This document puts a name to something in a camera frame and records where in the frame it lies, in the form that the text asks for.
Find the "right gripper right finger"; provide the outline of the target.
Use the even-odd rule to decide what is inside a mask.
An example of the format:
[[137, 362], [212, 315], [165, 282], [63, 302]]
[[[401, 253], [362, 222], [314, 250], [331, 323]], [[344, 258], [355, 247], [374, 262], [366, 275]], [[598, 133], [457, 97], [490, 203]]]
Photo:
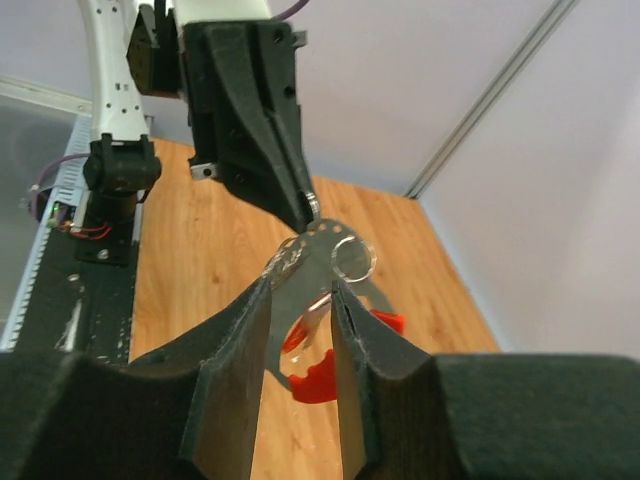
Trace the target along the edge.
[[635, 479], [639, 364], [616, 355], [430, 354], [332, 288], [347, 479]]

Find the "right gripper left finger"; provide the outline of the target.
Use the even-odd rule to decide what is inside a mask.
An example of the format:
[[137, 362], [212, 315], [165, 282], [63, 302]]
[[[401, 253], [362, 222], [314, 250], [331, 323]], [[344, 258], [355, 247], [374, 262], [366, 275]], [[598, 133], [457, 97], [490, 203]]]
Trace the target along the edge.
[[5, 479], [247, 479], [271, 323], [255, 280], [125, 366], [77, 352], [1, 357]]

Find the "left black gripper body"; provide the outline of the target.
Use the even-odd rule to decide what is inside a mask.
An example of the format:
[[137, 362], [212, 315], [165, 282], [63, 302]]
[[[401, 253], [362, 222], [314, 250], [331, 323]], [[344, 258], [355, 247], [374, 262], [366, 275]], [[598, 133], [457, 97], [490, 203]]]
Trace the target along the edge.
[[182, 30], [198, 156], [236, 196], [306, 194], [296, 38], [275, 20], [200, 21]]

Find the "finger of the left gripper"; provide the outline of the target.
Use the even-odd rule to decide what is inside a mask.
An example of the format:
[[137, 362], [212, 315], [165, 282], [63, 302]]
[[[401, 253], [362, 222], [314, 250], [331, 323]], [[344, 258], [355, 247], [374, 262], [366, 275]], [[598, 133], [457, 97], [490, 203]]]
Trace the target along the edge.
[[296, 35], [289, 24], [273, 20], [250, 21], [246, 33], [267, 151], [244, 172], [245, 200], [284, 223], [312, 223], [318, 199], [302, 146]]
[[[219, 177], [231, 194], [251, 204], [245, 200], [244, 172], [267, 151], [267, 126], [253, 79], [247, 23], [211, 24], [205, 39], [213, 68]], [[310, 225], [284, 224], [297, 233]]]

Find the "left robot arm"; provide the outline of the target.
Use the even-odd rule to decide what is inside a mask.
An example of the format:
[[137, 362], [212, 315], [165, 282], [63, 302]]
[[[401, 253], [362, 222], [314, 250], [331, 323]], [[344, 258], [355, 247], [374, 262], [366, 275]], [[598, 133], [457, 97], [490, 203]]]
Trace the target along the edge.
[[296, 53], [306, 35], [264, 1], [83, 1], [93, 123], [89, 196], [71, 233], [80, 261], [129, 264], [162, 172], [144, 97], [187, 105], [196, 179], [302, 233], [320, 219], [304, 158]]

